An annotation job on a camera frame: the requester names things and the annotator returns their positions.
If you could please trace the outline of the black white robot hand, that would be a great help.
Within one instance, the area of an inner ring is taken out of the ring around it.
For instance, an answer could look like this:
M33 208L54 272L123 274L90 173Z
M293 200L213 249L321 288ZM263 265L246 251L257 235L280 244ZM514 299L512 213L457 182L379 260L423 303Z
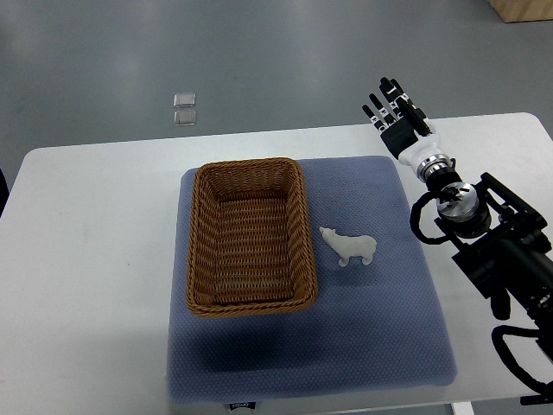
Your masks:
M387 107L374 94L369 95L375 112L368 105L362 110L387 150L403 165L415 171L441 154L440 139L423 110L417 107L395 79L382 78L379 91Z

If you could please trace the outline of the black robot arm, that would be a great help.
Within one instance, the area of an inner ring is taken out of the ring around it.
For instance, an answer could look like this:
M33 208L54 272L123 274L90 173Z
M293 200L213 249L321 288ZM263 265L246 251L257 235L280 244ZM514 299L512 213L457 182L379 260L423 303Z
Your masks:
M507 336L531 338L552 356L552 244L545 218L488 173L462 181L453 159L436 154L416 163L427 191L413 205L410 228L424 244L452 243L453 261L489 300L493 346L507 369L542 399L552 384L533 378L508 348Z

